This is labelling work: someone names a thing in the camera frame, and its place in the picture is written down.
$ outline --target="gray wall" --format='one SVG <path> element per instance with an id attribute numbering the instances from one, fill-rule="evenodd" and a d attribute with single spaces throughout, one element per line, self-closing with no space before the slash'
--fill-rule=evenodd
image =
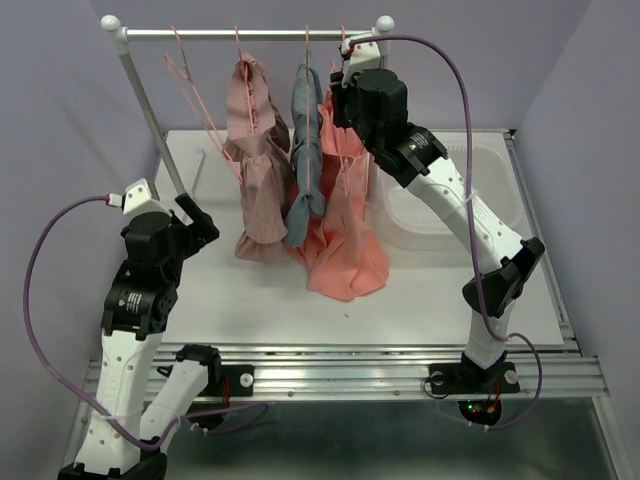
<path id="1" fill-rule="evenodd" d="M 51 216 L 122 191 L 149 170 L 151 140 L 110 39 L 88 3 L 20 0 L 0 29 L 0 478 L 52 479 L 77 400 L 42 369 L 22 326 L 22 281 Z M 81 382 L 122 258 L 118 211 L 87 206 L 36 265 L 32 315 L 51 361 Z"/>
<path id="2" fill-rule="evenodd" d="M 144 28 L 367 28 L 383 14 L 397 32 L 425 36 L 441 45 L 459 67 L 470 90 L 477 127 L 517 126 L 577 26 L 589 0 L 91 0 L 104 15 Z M 132 48 L 151 103 L 165 128 L 199 127 L 171 77 L 162 54 L 177 60 L 175 42 Z M 295 67 L 301 43 L 243 43 L 263 61 L 273 97 L 289 117 Z M 325 79 L 337 45 L 313 45 Z M 433 127 L 462 127 L 460 97 L 446 65 L 416 45 L 394 45 L 390 65 L 409 85 L 411 116 Z M 237 51 L 233 43 L 190 43 L 194 77 L 217 123 L 226 121 L 226 91 Z"/>
<path id="3" fill-rule="evenodd" d="M 581 346 L 640 459 L 640 3 L 594 0 L 517 134 Z"/>

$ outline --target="pink garment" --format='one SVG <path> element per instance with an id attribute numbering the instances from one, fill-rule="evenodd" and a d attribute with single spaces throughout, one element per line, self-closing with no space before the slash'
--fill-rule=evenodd
<path id="1" fill-rule="evenodd" d="M 309 290 L 350 301 L 382 288 L 389 262 L 364 222 L 367 151 L 353 129 L 333 125 L 330 91 L 318 107 L 323 153 L 320 188 L 329 199 L 322 220 L 311 217 L 302 246 L 288 249 L 309 268 Z"/>
<path id="2" fill-rule="evenodd" d="M 248 54 L 243 54 L 231 77 L 227 128 L 225 150 L 240 163 L 243 180 L 240 194 L 245 231 L 236 245 L 236 256 L 275 263 L 283 253 L 280 241 L 287 233 L 283 221 L 288 208 L 286 192 L 293 182 L 291 166 L 282 151 L 289 149 L 289 131 L 271 102 L 264 67 Z"/>

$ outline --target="gray-blue garment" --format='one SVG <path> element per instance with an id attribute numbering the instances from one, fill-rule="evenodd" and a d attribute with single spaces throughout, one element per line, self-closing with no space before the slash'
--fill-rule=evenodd
<path id="1" fill-rule="evenodd" d="M 291 163 L 296 173 L 298 196 L 285 219 L 287 235 L 282 242 L 289 247 L 299 247 L 307 237 L 310 214 L 322 218 L 326 200 L 320 191 L 322 173 L 322 144 L 320 127 L 322 116 L 318 105 L 322 103 L 322 87 L 318 72 L 311 66 L 309 56 L 309 132 L 307 135 L 307 71 L 305 59 L 298 66 L 291 96 L 293 117 L 293 148 Z"/>

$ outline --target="garment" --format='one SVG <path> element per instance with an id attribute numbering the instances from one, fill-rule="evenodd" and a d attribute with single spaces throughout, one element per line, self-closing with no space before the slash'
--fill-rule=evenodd
<path id="1" fill-rule="evenodd" d="M 293 182 L 283 151 L 289 149 L 289 134 L 271 102 L 264 67 L 248 54 L 243 54 L 231 77 L 227 129 L 225 149 L 240 162 L 243 180 L 240 194 L 245 231 L 236 244 L 236 256 L 277 262 L 287 233 L 283 221 L 288 209 L 286 194 Z"/>
<path id="2" fill-rule="evenodd" d="M 310 214 L 322 217 L 326 209 L 326 200 L 319 186 L 322 147 L 318 105 L 322 103 L 322 87 L 310 57 L 309 55 L 308 92 L 307 63 L 306 58 L 303 58 L 298 66 L 291 96 L 294 125 L 291 163 L 296 174 L 297 194 L 285 220 L 288 233 L 283 239 L 283 243 L 290 247 L 302 245 L 307 236 Z"/>
<path id="3" fill-rule="evenodd" d="M 311 218 L 304 243 L 288 251 L 309 268 L 309 290 L 350 301 L 382 288 L 389 262 L 364 221 L 368 153 L 353 129 L 334 127 L 331 92 L 318 110 L 323 117 L 319 185 L 329 200 L 324 218 Z"/>

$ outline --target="mauve garment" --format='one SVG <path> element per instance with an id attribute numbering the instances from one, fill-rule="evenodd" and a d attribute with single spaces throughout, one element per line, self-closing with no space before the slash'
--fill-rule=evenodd
<path id="1" fill-rule="evenodd" d="M 321 117 L 318 105 L 322 104 L 322 87 L 318 73 L 309 60 L 309 131 L 307 131 L 307 68 L 303 58 L 298 66 L 291 96 L 293 118 L 293 149 L 291 163 L 297 179 L 297 195 L 285 219 L 288 233 L 282 242 L 289 247 L 299 247 L 307 236 L 309 215 L 323 217 L 326 200 L 320 191 L 322 171 L 322 146 L 320 144 Z"/>
<path id="2" fill-rule="evenodd" d="M 323 117 L 320 188 L 329 200 L 324 218 L 311 218 L 305 242 L 288 251 L 309 268 L 309 290 L 350 301 L 386 285 L 389 262 L 364 222 L 368 153 L 353 129 L 333 125 L 330 92 L 318 110 Z"/>
<path id="3" fill-rule="evenodd" d="M 249 101 L 243 68 L 249 79 Z M 253 132 L 249 109 L 253 113 Z M 282 151 L 289 148 L 289 135 L 271 103 L 264 67 L 248 54 L 243 54 L 231 77 L 227 128 L 225 149 L 234 161 L 240 162 L 243 179 L 240 195 L 245 231 L 236 245 L 236 256 L 275 263 L 283 253 L 286 192 L 293 182 L 291 166 Z"/>

